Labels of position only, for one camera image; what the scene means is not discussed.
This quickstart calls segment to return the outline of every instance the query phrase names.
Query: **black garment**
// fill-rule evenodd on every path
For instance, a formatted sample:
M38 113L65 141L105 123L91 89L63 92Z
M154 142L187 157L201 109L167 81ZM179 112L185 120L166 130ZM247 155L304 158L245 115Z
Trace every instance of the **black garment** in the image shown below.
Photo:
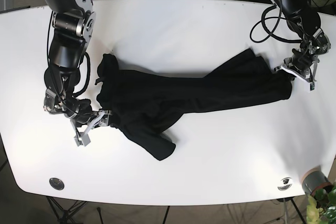
M163 160L175 144L162 136L184 113L202 113L288 99L289 75L272 74L251 49L233 57L203 78L169 78L135 70L119 70L115 56L104 54L97 82L97 101L114 113L112 126Z

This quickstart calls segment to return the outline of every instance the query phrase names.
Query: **white table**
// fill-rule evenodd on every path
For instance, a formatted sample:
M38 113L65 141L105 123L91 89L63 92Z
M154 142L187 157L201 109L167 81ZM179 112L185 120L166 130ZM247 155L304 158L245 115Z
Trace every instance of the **white table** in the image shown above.
M298 45L250 41L266 7L223 0L95 1L91 80L81 98L99 108L96 69L109 52L124 69L164 76L203 76L248 47L278 66ZM110 127L91 131L91 143L77 147L69 120L43 111L49 17L48 7L0 15L0 132L22 190L119 204L209 205L302 195L299 177L307 170L321 165L329 173L336 153L334 47L320 57L317 91L302 91L296 80L287 101L184 115L167 131L175 152L159 162ZM336 18L321 19L336 44ZM297 38L283 21L276 34ZM254 34L265 35L261 26ZM65 183L64 190L50 186L52 177ZM279 191L286 177L294 184Z

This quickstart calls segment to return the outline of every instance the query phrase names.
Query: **flower pot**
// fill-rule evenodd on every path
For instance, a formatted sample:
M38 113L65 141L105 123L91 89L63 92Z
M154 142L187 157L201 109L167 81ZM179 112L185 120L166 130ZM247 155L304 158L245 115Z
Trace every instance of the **flower pot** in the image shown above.
M327 192L332 189L332 184L318 168L308 171L301 179L301 184L303 191L312 197L318 189L325 189Z

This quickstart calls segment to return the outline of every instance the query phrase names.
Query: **electrical cable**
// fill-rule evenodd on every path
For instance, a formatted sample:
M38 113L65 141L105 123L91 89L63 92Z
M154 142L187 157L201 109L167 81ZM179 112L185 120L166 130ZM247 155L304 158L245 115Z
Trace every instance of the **electrical cable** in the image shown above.
M331 1L331 0L327 0L326 3L324 5L322 5L322 7L325 7L329 1Z
M7 165L7 163L8 163L8 159L6 159L6 161L0 166L0 172Z
M279 0L279 9L280 9L280 10L279 10L278 20L277 20L277 22L276 22L274 28L273 28L272 31L266 36L266 38L264 38L264 39L262 39L262 40L254 40L254 39L252 38L252 32L253 32L253 29L252 29L251 32L250 32L250 39L251 39L251 41L253 41L254 43L262 43L262 42L266 41L267 39L269 39L269 38L273 35L273 33L275 32L275 30L278 28L278 25L279 25L280 20L281 20L281 14L282 14L282 0Z
M270 34L271 32L268 30L268 28L267 28L267 26L266 26L266 23L265 23L265 20L266 20L266 14L267 13L269 13L271 10L274 10L274 9L276 9L277 7L275 6L275 5L272 5L272 6L270 6L270 7L268 7L268 8L266 8L264 11L263 11L263 14L262 14L262 16L261 16L261 24L262 24L262 26L263 26L263 28L264 28L264 30L265 30L265 32L267 33L267 34ZM295 40L292 40L292 39L284 39L284 38L281 38L281 37L279 37L279 36L276 36L275 34L272 34L271 35L271 37L272 38L274 38L274 39L276 39L276 40L278 40L278 41L280 41L280 42L284 42L284 43L293 43L293 44L296 44L296 43L301 43L301 39L295 39Z
M274 19L274 18L279 18L279 17L267 17L265 18L265 20L268 20L268 19ZM251 33L253 33L254 29L260 24L262 23L262 20L258 21L258 23L256 23L252 29L251 29ZM274 39L278 40L278 41L281 41L281 42L284 42L284 43L291 43L291 44L296 44L296 43L301 43L302 41L300 39L298 40L289 40L289 39L284 39L284 38L281 38L281 37L278 37L276 35L274 35Z
M54 75L54 72L52 70L52 68L50 67L50 62L49 62L49 37L50 37L50 27L51 27L51 21L52 21L52 16L53 16L54 12L51 12L51 16L50 16L50 21L49 21L49 27L48 27L48 35L47 35L47 62L48 62L48 69L50 71L50 76L51 76L51 82L54 86L54 89L56 91L56 95L57 97L59 98L59 100L64 104L65 108L68 109L69 111L71 111L72 113L74 114L77 114L79 116L84 116L86 118L90 118L92 116L87 116L85 114L80 114L78 112L75 112L73 111L72 109L70 109L69 107L67 107L66 103L65 103L65 100L63 100L60 96L60 94L58 93L58 88L57 88L57 85L56 85L56 81L55 81L55 75Z
M81 94L83 94L87 90L89 86L89 82L90 82L90 73L91 73L90 56L87 52L85 52L84 56L86 57L86 60L87 60L86 80L85 80L84 87L80 91L72 95L75 98L79 97Z

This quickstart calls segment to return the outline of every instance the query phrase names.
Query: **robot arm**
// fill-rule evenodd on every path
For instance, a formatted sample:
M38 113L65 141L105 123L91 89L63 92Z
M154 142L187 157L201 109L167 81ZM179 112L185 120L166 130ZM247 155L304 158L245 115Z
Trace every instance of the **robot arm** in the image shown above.
M110 112L92 111L91 101L78 100L73 93L79 83L79 65L83 62L90 42L96 14L92 11L92 0L45 0L52 9L50 18L54 28L48 54L48 69L44 80L47 87L44 108L50 114L64 114L70 118L76 132L78 145L87 145L88 131L97 125L107 124ZM88 124L88 130L80 133L78 126Z
M316 81L314 75L319 62L318 55L326 54L330 49L328 37L321 29L321 19L319 14L310 6L309 0L271 0L278 7L282 7L282 13L287 20L289 29L296 32L301 38L300 49L293 49L293 56L284 60L285 64L276 68L291 73L295 77L303 80L307 84L308 91L315 89ZM265 10L262 16L262 25L267 29Z

